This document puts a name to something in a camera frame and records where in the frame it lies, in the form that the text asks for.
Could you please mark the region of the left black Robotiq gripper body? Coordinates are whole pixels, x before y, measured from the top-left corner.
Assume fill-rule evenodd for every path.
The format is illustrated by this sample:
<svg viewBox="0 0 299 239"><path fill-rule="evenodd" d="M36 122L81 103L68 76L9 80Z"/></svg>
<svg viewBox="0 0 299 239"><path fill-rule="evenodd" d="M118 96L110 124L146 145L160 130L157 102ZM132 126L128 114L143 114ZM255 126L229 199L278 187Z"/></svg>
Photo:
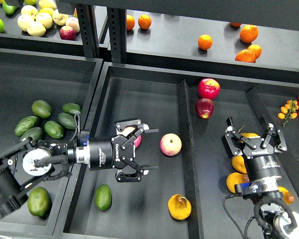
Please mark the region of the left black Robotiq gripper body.
<svg viewBox="0 0 299 239"><path fill-rule="evenodd" d="M122 148L128 139L123 135L89 138L90 170L123 169L135 158L135 144Z"/></svg>

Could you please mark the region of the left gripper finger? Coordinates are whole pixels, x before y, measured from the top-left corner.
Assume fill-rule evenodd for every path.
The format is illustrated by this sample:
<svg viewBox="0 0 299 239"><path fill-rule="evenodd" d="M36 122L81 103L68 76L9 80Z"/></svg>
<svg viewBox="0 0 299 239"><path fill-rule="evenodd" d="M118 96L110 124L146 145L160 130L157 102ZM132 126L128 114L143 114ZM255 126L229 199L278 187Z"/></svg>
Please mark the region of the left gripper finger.
<svg viewBox="0 0 299 239"><path fill-rule="evenodd" d="M114 137L114 149L115 150L127 150L130 147L135 149L134 141L142 133L155 133L159 132L158 129L150 129L150 127L142 123L140 119L125 119L116 121L114 123L117 136ZM126 127L132 126L135 130L130 133L127 137L122 135L123 130Z"/></svg>
<svg viewBox="0 0 299 239"><path fill-rule="evenodd" d="M134 159L123 156L119 161L115 161L115 168L117 182L140 182L142 176L147 175L151 170L157 170L158 166L139 165Z"/></svg>

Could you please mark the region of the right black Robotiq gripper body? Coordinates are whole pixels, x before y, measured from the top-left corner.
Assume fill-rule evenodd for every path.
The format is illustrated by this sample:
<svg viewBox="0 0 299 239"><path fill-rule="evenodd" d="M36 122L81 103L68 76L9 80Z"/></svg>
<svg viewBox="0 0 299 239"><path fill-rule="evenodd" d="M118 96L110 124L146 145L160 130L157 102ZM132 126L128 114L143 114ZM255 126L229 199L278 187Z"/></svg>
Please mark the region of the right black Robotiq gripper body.
<svg viewBox="0 0 299 239"><path fill-rule="evenodd" d="M247 175L251 182L257 182L271 178L280 180L282 178L281 163L272 146L261 148L260 145L251 143L252 147L245 145L242 156Z"/></svg>

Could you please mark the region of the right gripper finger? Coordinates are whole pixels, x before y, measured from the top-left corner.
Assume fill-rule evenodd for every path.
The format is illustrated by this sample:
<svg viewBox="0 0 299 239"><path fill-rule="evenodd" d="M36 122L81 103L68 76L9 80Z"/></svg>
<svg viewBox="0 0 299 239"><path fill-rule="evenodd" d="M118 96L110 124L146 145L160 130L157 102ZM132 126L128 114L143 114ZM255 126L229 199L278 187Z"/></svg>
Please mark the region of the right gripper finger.
<svg viewBox="0 0 299 239"><path fill-rule="evenodd" d="M273 121L266 115L261 116L261 124L265 131L262 138L261 149L269 150L272 148L273 153L286 152L287 144L282 130L276 128Z"/></svg>
<svg viewBox="0 0 299 239"><path fill-rule="evenodd" d="M227 128L224 135L221 137L223 146L229 158L241 155L245 146L252 148L252 142L245 136L238 133L233 125L233 119L226 119Z"/></svg>

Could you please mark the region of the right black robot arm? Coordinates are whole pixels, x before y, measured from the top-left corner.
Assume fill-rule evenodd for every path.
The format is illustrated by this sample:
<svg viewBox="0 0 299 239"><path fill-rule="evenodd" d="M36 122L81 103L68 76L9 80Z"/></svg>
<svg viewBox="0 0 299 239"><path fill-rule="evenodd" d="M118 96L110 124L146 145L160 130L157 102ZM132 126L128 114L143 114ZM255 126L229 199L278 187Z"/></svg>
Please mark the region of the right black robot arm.
<svg viewBox="0 0 299 239"><path fill-rule="evenodd" d="M236 195L254 204L254 219L266 239L299 239L299 214L285 202L278 180L283 176L278 154L287 150L284 135L265 122L264 136L243 136L227 118L222 136L229 157L242 156L249 181L234 186Z"/></svg>

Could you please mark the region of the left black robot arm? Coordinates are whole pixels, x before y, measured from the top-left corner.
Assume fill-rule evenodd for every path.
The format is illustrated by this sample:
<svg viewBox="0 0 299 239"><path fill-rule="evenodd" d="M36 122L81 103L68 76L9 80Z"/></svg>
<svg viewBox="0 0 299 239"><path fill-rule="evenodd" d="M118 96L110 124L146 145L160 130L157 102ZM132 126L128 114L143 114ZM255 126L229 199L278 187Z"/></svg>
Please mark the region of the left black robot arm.
<svg viewBox="0 0 299 239"><path fill-rule="evenodd" d="M73 121L75 133L70 142L49 143L28 136L0 153L0 219L28 202L28 194L40 182L69 178L75 164L85 164L90 170L114 168L117 182L139 182L155 169L135 161L137 139L152 131L141 120L115 122L116 134L108 137L92 137L81 130L79 114Z"/></svg>

